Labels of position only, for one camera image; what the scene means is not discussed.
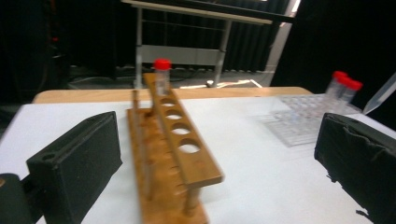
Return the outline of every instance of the wooden test tube rack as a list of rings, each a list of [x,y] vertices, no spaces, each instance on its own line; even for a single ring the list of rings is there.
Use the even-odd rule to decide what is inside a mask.
[[[127,111],[134,170],[144,223],[207,223],[199,201],[202,187],[223,175],[172,89],[158,95],[155,74],[145,74],[151,108]]]

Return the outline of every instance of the metal pole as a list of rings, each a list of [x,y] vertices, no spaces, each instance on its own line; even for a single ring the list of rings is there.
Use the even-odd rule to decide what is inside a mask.
[[[221,39],[221,44],[220,44],[220,49],[219,49],[219,54],[218,54],[218,61],[216,63],[216,67],[215,67],[215,78],[214,78],[214,82],[213,82],[213,86],[212,86],[214,88],[216,88],[218,86],[218,83],[220,80],[221,70],[222,70],[222,66],[224,64],[225,52],[227,50],[228,37],[230,35],[230,30],[231,30],[232,24],[233,23],[231,21],[225,21],[225,24],[224,24],[224,31],[223,31],[223,36]]]
[[[136,29],[136,80],[134,87],[142,89],[142,15],[143,9],[137,8],[137,29]]]

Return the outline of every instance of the white tabletop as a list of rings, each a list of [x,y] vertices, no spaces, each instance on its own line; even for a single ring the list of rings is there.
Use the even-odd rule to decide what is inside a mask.
[[[363,210],[314,160],[315,144],[286,147],[257,116],[268,114],[274,97],[183,100],[224,182],[201,194],[211,223],[371,223]],[[25,105],[0,142],[0,173],[28,175],[25,161],[87,117],[116,111],[123,165],[112,176],[83,223],[141,223],[128,102]],[[396,133],[364,117],[393,138]]]

